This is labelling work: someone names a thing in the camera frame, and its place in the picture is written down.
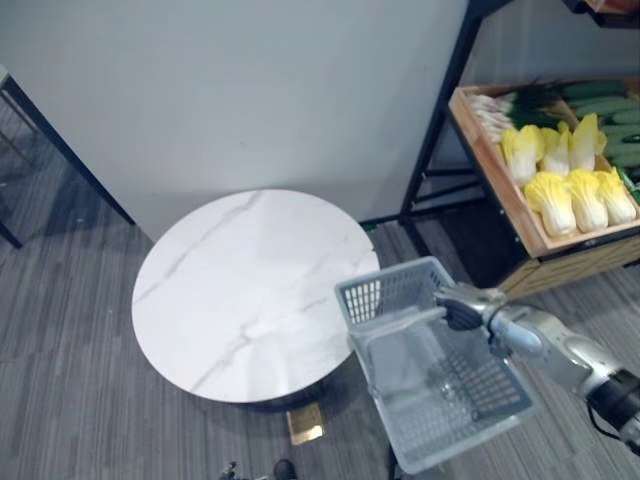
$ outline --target gray carpet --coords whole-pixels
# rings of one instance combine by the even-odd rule
[[[0,111],[0,121],[15,119]],[[354,357],[327,382],[326,435],[299,447],[280,413],[204,401],[163,380],[138,349],[130,318],[150,241],[41,138],[20,128],[14,135],[37,167],[25,169],[0,145],[3,219],[26,240],[20,251],[0,241],[0,479],[210,480],[232,459],[253,478],[287,456],[302,480],[386,480],[386,437]],[[421,228],[464,278],[438,224]],[[371,238],[384,266],[415,257],[396,224]],[[530,300],[640,372],[639,267]],[[415,478],[640,478],[640,462],[597,435],[579,401],[531,378],[546,405],[535,419]]]

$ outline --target cucumber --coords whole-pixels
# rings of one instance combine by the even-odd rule
[[[579,100],[570,100],[569,106],[574,110],[576,108],[584,107],[585,105],[590,105],[592,103],[602,103],[602,102],[610,102],[612,100],[621,100],[626,97],[620,95],[607,95],[605,97],[593,97],[593,98],[581,98]]]
[[[613,145],[616,143],[640,143],[640,126],[635,133],[615,133],[613,135],[607,135],[607,145]]]
[[[611,115],[625,110],[637,108],[640,110],[640,102],[631,98],[621,98],[620,100],[611,100],[609,102],[589,103],[582,107],[576,108],[576,115],[582,118],[589,113],[595,113],[599,117]]]
[[[619,157],[621,155],[636,155],[640,157],[640,144],[637,143],[612,143],[604,149],[605,157]]]
[[[628,125],[630,123],[640,123],[640,107],[633,110],[618,112],[612,117],[613,123],[618,125]]]
[[[614,157],[611,160],[611,163],[616,167],[622,168],[630,168],[630,167],[640,167],[640,153],[635,154],[627,154],[627,155],[619,155]]]
[[[568,99],[624,95],[625,93],[627,93],[627,86],[620,80],[574,83],[562,89],[563,96]]]
[[[604,132],[605,135],[635,135],[636,133],[640,133],[640,123],[638,124],[630,124],[630,125],[602,125],[600,130]]]

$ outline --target round table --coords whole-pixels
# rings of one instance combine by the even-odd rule
[[[133,291],[135,335],[183,390],[273,400],[349,356],[334,286],[378,268],[366,233],[331,203],[287,190],[231,195],[184,217],[152,248]]]

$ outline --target marble vein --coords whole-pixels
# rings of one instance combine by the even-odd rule
[[[204,232],[197,242],[195,242],[187,250],[185,250],[184,253],[180,255],[180,257],[178,257],[178,259],[169,266],[169,268],[164,273],[162,278],[160,278],[160,280],[157,280],[156,282],[154,282],[138,298],[134,299],[133,304],[135,305],[141,302],[142,300],[147,298],[149,295],[151,295],[155,290],[157,290],[158,287],[160,287],[163,283],[169,280],[169,278],[171,278],[171,276],[178,271],[178,268],[180,267],[180,265],[182,265],[182,263],[187,259],[187,257],[189,257],[189,255],[191,255],[191,253],[197,250],[200,245],[205,243],[209,239],[209,237],[211,237],[211,235],[217,232],[221,227],[227,225],[233,219],[238,217],[238,215],[240,215],[241,213],[244,213],[250,210],[251,207],[253,207],[256,204],[256,202],[260,199],[260,197],[262,196],[262,193],[263,192],[260,190],[252,193],[249,199],[245,203],[243,203],[242,205],[238,205],[237,207],[225,213],[222,219],[220,219],[218,223],[216,223],[213,227],[211,227],[206,232]]]

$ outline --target basket mesh side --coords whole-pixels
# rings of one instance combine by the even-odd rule
[[[416,306],[420,310],[434,305],[433,292],[443,283],[442,275],[427,264],[378,278],[366,278],[341,289],[346,313],[352,324],[358,325],[389,313]]]

